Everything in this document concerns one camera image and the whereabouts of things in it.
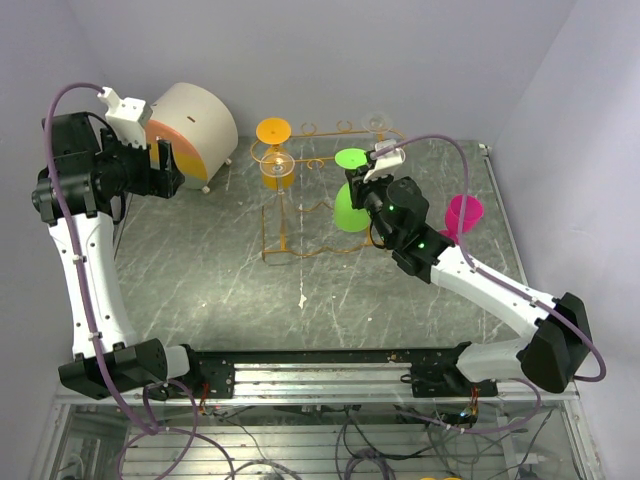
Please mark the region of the green plastic wine glass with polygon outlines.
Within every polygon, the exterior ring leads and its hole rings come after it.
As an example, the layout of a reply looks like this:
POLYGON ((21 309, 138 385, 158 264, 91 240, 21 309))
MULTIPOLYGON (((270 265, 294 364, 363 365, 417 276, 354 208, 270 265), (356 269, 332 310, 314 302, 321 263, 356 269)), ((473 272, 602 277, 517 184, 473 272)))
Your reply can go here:
MULTIPOLYGON (((360 148, 346 148, 335 154, 335 163, 347 170, 356 170, 367 163, 366 151, 360 148)), ((338 191, 333 210, 336 227, 344 232, 357 233, 369 226, 369 216, 363 209, 352 206, 349 183, 345 183, 338 191)))

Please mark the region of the clear wide wine glass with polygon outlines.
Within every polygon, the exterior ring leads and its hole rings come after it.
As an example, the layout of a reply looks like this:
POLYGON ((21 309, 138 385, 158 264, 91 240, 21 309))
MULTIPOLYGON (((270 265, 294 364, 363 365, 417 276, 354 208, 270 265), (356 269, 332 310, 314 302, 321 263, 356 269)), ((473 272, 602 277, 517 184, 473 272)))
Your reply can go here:
POLYGON ((377 142, 386 140, 386 134, 393 127, 391 118, 382 111, 374 111, 365 114, 361 119, 364 130, 375 135, 377 142))

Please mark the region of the yellow plastic wine glass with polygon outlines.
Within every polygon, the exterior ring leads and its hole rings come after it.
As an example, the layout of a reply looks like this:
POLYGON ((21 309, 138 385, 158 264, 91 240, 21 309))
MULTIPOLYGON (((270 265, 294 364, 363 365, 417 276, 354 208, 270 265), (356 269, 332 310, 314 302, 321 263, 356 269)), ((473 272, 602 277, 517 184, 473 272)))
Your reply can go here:
POLYGON ((294 180, 295 160, 284 148, 291 137, 290 124, 279 117, 262 120, 256 127, 257 139, 267 145, 259 160, 264 185, 283 196, 294 180))

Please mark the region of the clear tall wine glass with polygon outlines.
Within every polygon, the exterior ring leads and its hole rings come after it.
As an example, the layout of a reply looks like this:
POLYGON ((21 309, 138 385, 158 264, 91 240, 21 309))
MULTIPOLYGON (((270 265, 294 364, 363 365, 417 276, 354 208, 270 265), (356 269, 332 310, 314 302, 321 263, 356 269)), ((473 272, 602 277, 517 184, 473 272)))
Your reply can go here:
POLYGON ((265 232, 266 213, 270 208, 275 215, 274 225, 277 227, 279 250, 287 250, 287 236, 293 232, 290 220, 295 218, 295 208, 288 197, 288 191, 295 179, 295 160, 280 147, 269 147, 260 159, 260 171, 263 184, 275 192, 271 204, 262 209, 262 221, 265 232))

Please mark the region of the pink plastic wine glass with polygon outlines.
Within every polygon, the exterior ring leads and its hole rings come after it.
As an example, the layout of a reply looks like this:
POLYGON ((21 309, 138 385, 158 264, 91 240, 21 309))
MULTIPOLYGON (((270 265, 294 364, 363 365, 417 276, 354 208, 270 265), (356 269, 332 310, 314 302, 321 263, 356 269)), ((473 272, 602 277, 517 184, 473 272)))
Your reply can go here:
POLYGON ((459 222, 462 222, 462 233, 470 232, 480 219, 484 216, 484 206, 482 202, 474 196, 468 195, 465 200, 465 209, 462 209, 463 196, 454 196, 445 213, 445 228, 439 233, 458 242, 459 222))

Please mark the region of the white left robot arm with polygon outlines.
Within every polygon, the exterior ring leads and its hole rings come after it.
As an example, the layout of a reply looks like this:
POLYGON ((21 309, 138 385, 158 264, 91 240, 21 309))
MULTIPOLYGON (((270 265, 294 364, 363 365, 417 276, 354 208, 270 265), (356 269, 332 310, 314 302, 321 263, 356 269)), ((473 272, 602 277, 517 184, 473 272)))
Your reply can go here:
POLYGON ((119 287, 114 255, 111 202, 127 194, 173 197, 184 181, 170 142, 158 143, 160 163, 147 150, 122 144, 110 126, 96 133, 92 113, 52 120, 54 166, 38 175, 32 202, 47 225, 63 264, 72 306, 71 362, 61 365, 61 384, 89 398, 111 394, 104 376, 120 393, 168 380, 182 397, 203 387, 204 373, 193 365, 187 346, 166 347, 158 339, 139 340, 119 287))

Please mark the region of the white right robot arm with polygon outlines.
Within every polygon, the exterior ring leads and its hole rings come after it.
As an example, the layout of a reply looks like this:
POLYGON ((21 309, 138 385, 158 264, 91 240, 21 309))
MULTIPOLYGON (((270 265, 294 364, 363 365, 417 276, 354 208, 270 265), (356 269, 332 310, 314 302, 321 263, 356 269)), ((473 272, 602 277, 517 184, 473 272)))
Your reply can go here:
POLYGON ((440 373, 450 394, 465 394, 475 383, 525 378, 561 393, 575 379, 589 353, 591 332, 584 302, 566 292, 555 297, 527 287, 479 261, 426 222, 429 203, 410 178, 366 181, 359 167, 345 173, 351 202, 363 208, 384 249, 406 274, 452 291, 495 316, 517 339, 461 347, 456 361, 440 373))

